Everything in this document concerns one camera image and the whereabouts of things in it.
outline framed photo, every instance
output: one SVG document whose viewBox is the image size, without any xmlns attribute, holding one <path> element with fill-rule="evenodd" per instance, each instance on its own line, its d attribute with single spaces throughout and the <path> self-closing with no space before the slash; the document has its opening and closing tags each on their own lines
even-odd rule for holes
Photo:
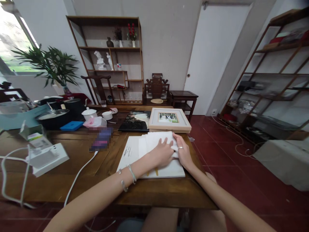
<svg viewBox="0 0 309 232">
<path fill-rule="evenodd" d="M 149 131 L 174 131 L 189 133 L 191 125 L 182 109 L 152 108 Z"/>
</svg>

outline window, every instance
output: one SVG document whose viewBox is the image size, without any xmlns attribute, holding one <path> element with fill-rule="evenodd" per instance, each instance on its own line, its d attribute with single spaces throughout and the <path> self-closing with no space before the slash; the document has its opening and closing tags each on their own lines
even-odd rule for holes
<svg viewBox="0 0 309 232">
<path fill-rule="evenodd" d="M 37 46 L 24 19 L 11 1 L 0 2 L 0 72 L 3 75 L 18 75 L 37 72 L 30 63 L 19 64 L 16 55 L 11 50 L 15 47 L 27 51 L 29 47 Z"/>
</svg>

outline hand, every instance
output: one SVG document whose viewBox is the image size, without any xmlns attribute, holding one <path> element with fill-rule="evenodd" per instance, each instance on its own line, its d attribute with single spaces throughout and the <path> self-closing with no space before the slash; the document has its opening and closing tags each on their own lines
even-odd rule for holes
<svg viewBox="0 0 309 232">
<path fill-rule="evenodd" d="M 167 138 L 165 138 L 163 143 L 162 139 L 160 139 L 158 145 L 148 153 L 153 168 L 166 166 L 172 161 L 174 150 L 171 146 L 173 146 L 173 141 L 167 144 Z"/>
<path fill-rule="evenodd" d="M 184 139 L 180 135 L 176 135 L 173 132 L 173 136 L 177 141 L 178 147 L 183 147 L 181 149 L 178 149 L 178 157 L 181 165 L 189 171 L 189 169 L 194 168 L 195 164 L 192 161 L 189 146 L 185 143 Z"/>
</svg>

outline wall socket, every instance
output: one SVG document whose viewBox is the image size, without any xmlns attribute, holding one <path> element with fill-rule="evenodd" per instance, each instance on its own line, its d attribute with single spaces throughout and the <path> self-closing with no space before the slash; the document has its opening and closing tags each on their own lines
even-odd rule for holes
<svg viewBox="0 0 309 232">
<path fill-rule="evenodd" d="M 217 112 L 217 109 L 213 109 L 212 112 L 211 112 L 211 114 L 214 115 L 214 114 L 216 114 L 216 112 Z"/>
</svg>

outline wooden tea table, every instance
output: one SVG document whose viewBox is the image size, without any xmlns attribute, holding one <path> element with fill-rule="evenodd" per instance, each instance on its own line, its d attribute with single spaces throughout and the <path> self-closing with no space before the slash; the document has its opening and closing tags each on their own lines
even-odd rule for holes
<svg viewBox="0 0 309 232">
<path fill-rule="evenodd" d="M 98 105 L 89 105 L 97 109 L 98 115 L 109 110 Z M 87 189 L 99 183 L 103 179 L 116 172 L 122 152 L 129 136 L 140 136 L 142 133 L 127 133 L 117 131 L 125 117 L 133 110 L 149 110 L 153 106 L 114 106 L 118 108 L 118 114 L 113 120 L 117 124 L 108 124 L 114 127 L 111 143 L 106 150 L 99 151 L 97 156 L 80 173 L 69 201 L 73 200 Z M 18 134 L 19 130 L 5 131 L 0 136 L 0 155 L 5 156 L 9 152 L 26 147 L 27 142 Z M 192 160 L 203 171 L 203 167 L 186 134 L 181 134 L 189 145 Z M 48 136 L 53 144 L 62 143 L 70 159 L 57 166 L 44 175 L 36 178 L 32 175 L 32 168 L 28 175 L 28 181 L 24 194 L 24 201 L 31 202 L 59 202 L 63 203 L 67 193 L 81 167 L 93 157 L 89 152 L 91 141 L 87 128 L 77 131 L 48 131 Z M 14 153 L 12 156 L 25 158 L 26 150 Z M 6 193 L 19 199 L 24 179 L 26 164 L 20 161 L 6 160 L 8 172 Z M 118 206 L 143 206 L 143 207 L 178 207 L 178 208 L 205 208 L 218 209 L 209 196 L 185 171 L 185 178 L 169 179 L 139 179 L 136 185 L 131 185 L 127 193 L 122 193 L 110 207 Z"/>
</svg>

